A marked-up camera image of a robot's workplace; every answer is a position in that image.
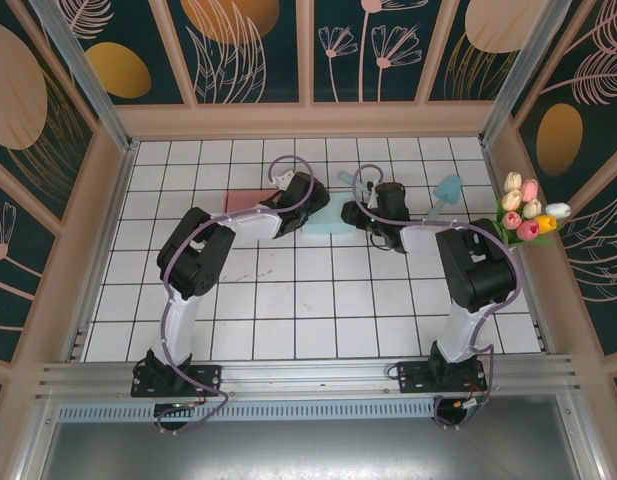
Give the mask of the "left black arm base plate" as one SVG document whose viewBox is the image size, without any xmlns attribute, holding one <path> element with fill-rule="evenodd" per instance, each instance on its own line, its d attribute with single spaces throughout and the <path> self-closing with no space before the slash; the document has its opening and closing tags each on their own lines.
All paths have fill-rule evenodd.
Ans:
<svg viewBox="0 0 617 480">
<path fill-rule="evenodd" d="M 182 371 L 197 383 L 220 387 L 219 365 L 184 365 Z M 141 365 L 133 370 L 130 395 L 133 398 L 195 397 L 197 388 L 168 365 Z"/>
</svg>

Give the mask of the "light blue toy garden fork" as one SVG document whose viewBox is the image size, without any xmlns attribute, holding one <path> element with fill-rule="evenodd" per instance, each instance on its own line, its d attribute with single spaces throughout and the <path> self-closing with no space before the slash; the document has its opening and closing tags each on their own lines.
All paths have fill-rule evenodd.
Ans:
<svg viewBox="0 0 617 480">
<path fill-rule="evenodd" d="M 347 172 L 340 172 L 338 179 L 344 184 L 353 188 L 358 195 L 370 195 L 372 189 L 368 189 L 361 181 L 355 181 L 352 174 Z"/>
</svg>

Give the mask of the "light blue toy shovel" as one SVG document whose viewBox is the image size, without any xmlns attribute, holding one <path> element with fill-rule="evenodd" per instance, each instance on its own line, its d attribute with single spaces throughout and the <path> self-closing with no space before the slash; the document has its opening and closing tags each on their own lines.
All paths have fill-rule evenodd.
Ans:
<svg viewBox="0 0 617 480">
<path fill-rule="evenodd" d="M 436 220 L 446 204 L 455 205 L 462 193 L 462 180 L 458 175 L 449 175 L 434 189 L 435 202 L 428 213 L 430 220 Z"/>
</svg>

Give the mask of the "artificial tulip bouquet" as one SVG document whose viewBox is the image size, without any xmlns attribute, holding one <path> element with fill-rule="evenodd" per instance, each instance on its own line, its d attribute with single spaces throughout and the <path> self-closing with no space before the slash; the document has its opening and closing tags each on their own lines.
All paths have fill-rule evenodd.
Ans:
<svg viewBox="0 0 617 480">
<path fill-rule="evenodd" d="M 504 195 L 497 200 L 496 219 L 491 223 L 509 249 L 524 244 L 546 245 L 553 233 L 571 215 L 567 203 L 544 205 L 539 200 L 539 183 L 509 172 L 503 184 Z"/>
</svg>

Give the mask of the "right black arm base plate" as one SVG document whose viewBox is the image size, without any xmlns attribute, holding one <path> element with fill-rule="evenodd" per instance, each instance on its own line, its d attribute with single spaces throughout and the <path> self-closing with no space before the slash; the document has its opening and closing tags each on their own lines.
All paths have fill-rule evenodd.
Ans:
<svg viewBox="0 0 617 480">
<path fill-rule="evenodd" d="M 483 363 L 471 358 L 461 363 L 404 361 L 396 364 L 401 393 L 466 393 L 471 389 L 485 392 L 487 378 Z"/>
</svg>

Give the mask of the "aluminium corner post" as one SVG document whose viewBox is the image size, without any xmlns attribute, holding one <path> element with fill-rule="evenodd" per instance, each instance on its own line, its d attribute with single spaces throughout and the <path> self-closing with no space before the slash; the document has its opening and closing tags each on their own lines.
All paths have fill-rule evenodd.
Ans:
<svg viewBox="0 0 617 480">
<path fill-rule="evenodd" d="M 571 3 L 572 0 L 547 0 L 505 78 L 479 133 L 479 142 L 483 149 L 488 149 L 496 140 L 513 106 L 567 16 Z"/>
<path fill-rule="evenodd" d="M 123 126 L 112 101 L 98 80 L 77 38 L 66 24 L 60 8 L 54 0 L 29 0 L 29 3 L 62 58 L 71 68 L 77 83 L 82 87 L 115 144 L 123 152 L 128 152 L 135 147 L 132 137 Z"/>
</svg>

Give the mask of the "aluminium mounting rail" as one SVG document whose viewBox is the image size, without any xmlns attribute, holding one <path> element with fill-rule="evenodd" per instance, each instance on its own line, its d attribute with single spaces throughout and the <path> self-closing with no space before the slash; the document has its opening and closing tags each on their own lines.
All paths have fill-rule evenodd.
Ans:
<svg viewBox="0 0 617 480">
<path fill-rule="evenodd" d="M 228 361 L 221 389 L 235 401 L 396 398 L 393 359 Z M 129 401 L 131 362 L 70 362 L 43 367 L 33 387 L 38 401 Z M 494 396 L 577 393 L 580 382 L 567 355 L 497 355 Z"/>
</svg>

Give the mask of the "pink cloth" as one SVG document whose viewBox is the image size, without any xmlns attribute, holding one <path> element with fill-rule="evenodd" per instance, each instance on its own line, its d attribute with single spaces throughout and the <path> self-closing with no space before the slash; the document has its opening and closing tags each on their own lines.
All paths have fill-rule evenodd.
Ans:
<svg viewBox="0 0 617 480">
<path fill-rule="evenodd" d="M 232 213 L 254 208 L 256 205 L 269 199 L 276 192 L 276 189 L 229 190 L 224 198 L 224 212 Z"/>
</svg>

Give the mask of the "small circuit board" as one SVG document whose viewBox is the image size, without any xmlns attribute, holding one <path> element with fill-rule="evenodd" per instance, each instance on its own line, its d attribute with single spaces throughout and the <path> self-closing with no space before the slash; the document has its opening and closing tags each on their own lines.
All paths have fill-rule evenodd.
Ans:
<svg viewBox="0 0 617 480">
<path fill-rule="evenodd" d="M 187 403 L 157 403 L 154 405 L 153 417 L 157 418 L 190 418 L 198 407 L 197 402 Z"/>
<path fill-rule="evenodd" d="M 489 401 L 486 395 L 472 396 L 467 399 L 459 400 L 455 407 L 465 412 L 467 417 L 474 415 L 483 405 Z"/>
</svg>

